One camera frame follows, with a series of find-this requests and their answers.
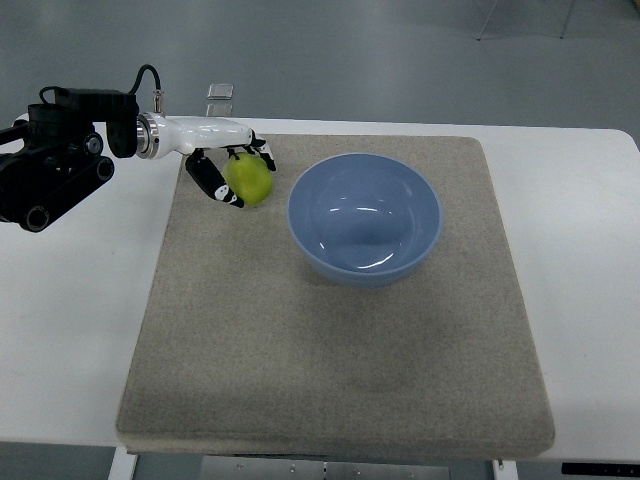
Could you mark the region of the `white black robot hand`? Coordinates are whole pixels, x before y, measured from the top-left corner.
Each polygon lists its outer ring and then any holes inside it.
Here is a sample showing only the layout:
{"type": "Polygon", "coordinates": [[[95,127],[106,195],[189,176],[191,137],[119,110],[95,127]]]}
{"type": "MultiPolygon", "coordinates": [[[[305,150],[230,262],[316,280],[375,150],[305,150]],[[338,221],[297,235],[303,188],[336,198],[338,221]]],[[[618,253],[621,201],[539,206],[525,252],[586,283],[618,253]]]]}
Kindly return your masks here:
{"type": "Polygon", "coordinates": [[[222,176],[222,168],[229,157],[249,153],[261,157],[271,173],[276,171],[266,140],[245,125],[218,117],[141,114],[138,117],[137,155],[156,159],[171,152],[186,156],[187,172],[210,198],[239,208],[246,205],[222,176]]]}

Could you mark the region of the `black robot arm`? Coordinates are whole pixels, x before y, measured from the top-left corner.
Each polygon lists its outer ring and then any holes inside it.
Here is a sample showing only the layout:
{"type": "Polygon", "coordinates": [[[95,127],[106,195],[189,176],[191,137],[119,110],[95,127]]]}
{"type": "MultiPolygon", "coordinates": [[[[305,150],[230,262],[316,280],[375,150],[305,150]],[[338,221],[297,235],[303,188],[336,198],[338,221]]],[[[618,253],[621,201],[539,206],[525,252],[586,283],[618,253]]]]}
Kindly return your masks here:
{"type": "Polygon", "coordinates": [[[140,67],[127,92],[47,86],[28,118],[1,131],[1,143],[21,140],[1,155],[1,220],[38,233],[102,187],[114,175],[113,156],[151,156],[159,142],[152,122],[139,111],[136,93],[145,72],[153,75],[154,111],[162,112],[160,76],[140,67]]]}

